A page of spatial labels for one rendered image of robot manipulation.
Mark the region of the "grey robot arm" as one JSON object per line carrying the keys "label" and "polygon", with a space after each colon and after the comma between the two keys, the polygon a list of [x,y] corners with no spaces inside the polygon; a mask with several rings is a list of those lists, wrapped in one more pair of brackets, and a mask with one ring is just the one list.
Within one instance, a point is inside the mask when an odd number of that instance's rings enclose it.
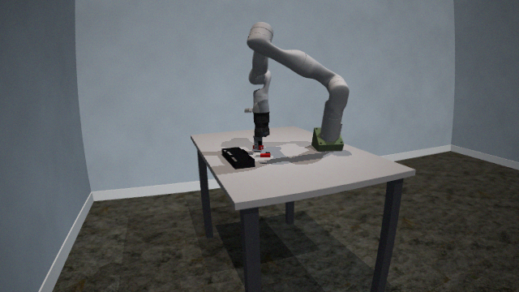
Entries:
{"label": "grey robot arm", "polygon": [[300,76],[315,79],[326,87],[329,99],[324,106],[320,137],[328,142],[336,141],[340,138],[342,115],[350,93],[345,80],[300,50],[276,47],[271,43],[272,37],[272,27],[267,23],[258,22],[252,26],[247,38],[247,45],[254,50],[249,81],[251,84],[264,84],[261,89],[253,92],[254,102],[268,102],[271,81],[268,58],[271,58]]}

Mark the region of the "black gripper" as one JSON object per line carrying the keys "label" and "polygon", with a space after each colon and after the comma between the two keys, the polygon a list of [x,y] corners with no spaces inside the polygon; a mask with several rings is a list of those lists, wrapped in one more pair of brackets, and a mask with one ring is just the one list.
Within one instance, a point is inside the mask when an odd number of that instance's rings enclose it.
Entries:
{"label": "black gripper", "polygon": [[269,135],[269,105],[268,102],[254,102],[253,109],[245,109],[245,113],[254,114],[255,135],[254,149],[259,149],[259,145],[263,145],[263,137]]}

